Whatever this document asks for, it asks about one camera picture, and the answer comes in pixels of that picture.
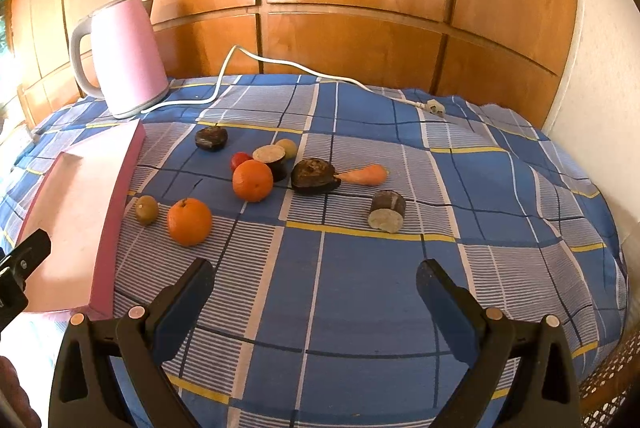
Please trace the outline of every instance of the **white power cord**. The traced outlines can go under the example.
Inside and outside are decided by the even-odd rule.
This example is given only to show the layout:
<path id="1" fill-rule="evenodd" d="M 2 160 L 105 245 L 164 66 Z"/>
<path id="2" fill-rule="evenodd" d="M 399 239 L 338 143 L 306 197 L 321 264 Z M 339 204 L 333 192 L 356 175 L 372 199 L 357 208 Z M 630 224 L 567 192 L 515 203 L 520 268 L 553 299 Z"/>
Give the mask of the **white power cord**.
<path id="1" fill-rule="evenodd" d="M 298 64 L 298 63 L 293 62 L 293 61 L 286 61 L 285 59 L 261 58 L 260 56 L 256 56 L 255 54 L 250 53 L 247 49 L 242 48 L 242 46 L 240 46 L 240 45 L 234 45 L 234 46 L 231 47 L 231 50 L 229 51 L 229 53 L 226 55 L 225 61 L 222 62 L 222 68 L 220 69 L 220 74 L 218 75 L 218 80 L 216 81 L 216 87 L 215 87 L 211 97 L 209 97 L 207 99 L 204 99 L 204 100 L 164 101 L 162 103 L 158 103 L 158 104 L 152 106 L 151 108 L 147 108 L 145 110 L 142 110 L 140 113 L 149 113 L 149 112 L 152 112 L 154 110 L 157 110 L 158 108 L 162 108 L 163 106 L 172 106 L 172 105 L 175 105 L 175 104 L 207 104 L 207 103 L 211 103 L 211 102 L 215 101 L 216 97 L 218 97 L 218 92 L 220 92 L 220 83 L 222 83 L 222 77 L 223 77 L 223 75 L 225 75 L 226 66 L 228 65 L 229 61 L 231 60 L 231 56 L 234 55 L 234 52 L 236 50 L 240 50 L 241 52 L 245 53 L 250 58 L 255 59 L 256 61 L 270 62 L 270 63 L 274 63 L 274 64 L 286 64 L 288 66 L 293 66 L 295 68 L 298 68 L 298 69 L 302 70 L 303 72 L 306 72 L 307 74 L 315 75 L 316 77 L 323 77 L 325 79 L 333 79 L 333 80 L 336 80 L 336 81 L 350 82 L 351 84 L 359 86 L 363 90 L 366 90 L 366 91 L 372 92 L 372 93 L 376 93 L 376 92 L 373 92 L 373 90 L 371 90 L 370 88 L 368 88 L 365 85 L 363 85 L 360 81 L 356 81 L 355 79 L 352 79 L 351 77 L 340 77 L 339 75 L 322 74 L 321 72 L 316 72 L 314 70 L 311 70 L 310 68 L 306 68 L 306 66 L 303 66 L 303 65 Z M 415 106 L 415 108 L 419 108 L 421 110 L 426 110 L 426 111 L 431 112 L 431 113 L 436 114 L 436 115 L 442 116 L 444 114 L 444 106 L 442 104 L 440 104 L 438 101 L 436 101 L 435 99 L 430 99 L 426 103 L 421 103 L 421 102 L 416 102 L 416 101 L 410 101 L 408 99 L 400 99 L 398 97 L 391 97 L 389 95 L 385 95 L 385 97 L 389 98 L 389 99 L 393 99 L 394 101 L 398 101 L 400 103 L 410 104 L 412 106 Z"/>

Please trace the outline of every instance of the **bed sheet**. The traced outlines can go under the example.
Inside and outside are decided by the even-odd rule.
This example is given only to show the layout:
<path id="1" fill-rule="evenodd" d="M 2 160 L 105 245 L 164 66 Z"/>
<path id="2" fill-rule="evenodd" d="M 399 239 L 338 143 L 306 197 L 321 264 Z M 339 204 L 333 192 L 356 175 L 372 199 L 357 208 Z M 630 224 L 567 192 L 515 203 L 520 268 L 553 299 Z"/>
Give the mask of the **bed sheet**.
<path id="1" fill-rule="evenodd" d="M 214 83 L 174 80 L 169 98 L 204 100 Z M 143 116 L 114 314 L 149 302 L 195 256 L 215 266 L 196 328 L 164 365 L 203 426 L 428 426 L 466 366 L 415 290 L 425 258 L 483 307 L 532 321 L 557 315 L 578 379 L 618 342 L 626 274 L 616 229 L 602 195 L 568 155 L 513 111 L 438 97 L 446 110 L 440 118 L 382 97 L 426 102 L 423 91 L 372 89 L 310 76 L 228 76 L 212 104 Z M 118 122 L 104 101 L 88 97 L 38 127 L 37 144 L 0 188 L 5 251 L 57 154 Z M 197 149 L 196 131 L 215 123 L 228 129 L 226 148 Z M 407 202 L 401 232 L 368 226 L 375 188 L 343 184 L 304 197 L 283 181 L 258 204 L 237 199 L 230 156 L 281 138 L 299 145 L 299 158 L 322 157 L 339 172 L 385 165 L 383 188 Z M 144 229 L 132 211 L 140 195 L 160 203 L 159 220 Z M 164 227 L 167 209 L 186 196 L 214 215 L 209 239 L 193 248 L 173 243 Z M 483 426 L 495 419 L 516 365 L 506 367 Z M 144 425 L 140 405 L 126 395 Z"/>

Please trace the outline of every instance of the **kettle spout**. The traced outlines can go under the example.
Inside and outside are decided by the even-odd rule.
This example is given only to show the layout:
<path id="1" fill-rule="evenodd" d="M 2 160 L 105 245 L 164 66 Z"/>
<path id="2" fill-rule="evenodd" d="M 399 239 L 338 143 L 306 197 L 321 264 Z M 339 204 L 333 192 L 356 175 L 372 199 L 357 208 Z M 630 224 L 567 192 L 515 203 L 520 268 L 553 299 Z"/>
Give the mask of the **kettle spout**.
<path id="1" fill-rule="evenodd" d="M 154 0 L 144 0 L 142 5 L 145 7 L 145 11 L 149 17 L 151 17 L 151 7 L 154 5 Z"/>

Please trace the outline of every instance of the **pink electric kettle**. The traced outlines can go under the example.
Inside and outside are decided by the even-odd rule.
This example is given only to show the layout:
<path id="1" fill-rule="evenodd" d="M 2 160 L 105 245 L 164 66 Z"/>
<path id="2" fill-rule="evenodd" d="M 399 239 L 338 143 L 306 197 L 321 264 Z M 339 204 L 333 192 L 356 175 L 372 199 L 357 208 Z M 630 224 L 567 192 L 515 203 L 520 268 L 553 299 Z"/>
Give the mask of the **pink electric kettle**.
<path id="1" fill-rule="evenodd" d="M 153 106 L 169 90 L 149 20 L 152 3 L 114 0 L 82 19 L 71 34 L 69 57 L 78 85 L 104 99 L 116 119 Z M 89 83 L 80 61 L 80 40 L 89 33 L 99 89 Z"/>

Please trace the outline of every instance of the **human hand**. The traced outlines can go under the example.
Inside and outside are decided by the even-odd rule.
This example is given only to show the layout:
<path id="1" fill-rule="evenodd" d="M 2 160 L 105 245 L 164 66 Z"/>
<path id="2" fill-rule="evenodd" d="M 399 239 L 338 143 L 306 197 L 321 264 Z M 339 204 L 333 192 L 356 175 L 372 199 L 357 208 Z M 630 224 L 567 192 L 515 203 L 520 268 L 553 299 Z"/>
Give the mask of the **human hand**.
<path id="1" fill-rule="evenodd" d="M 14 365 L 0 356 L 0 391 L 26 428 L 40 428 L 42 423 L 29 403 L 27 393 L 20 386 Z"/>

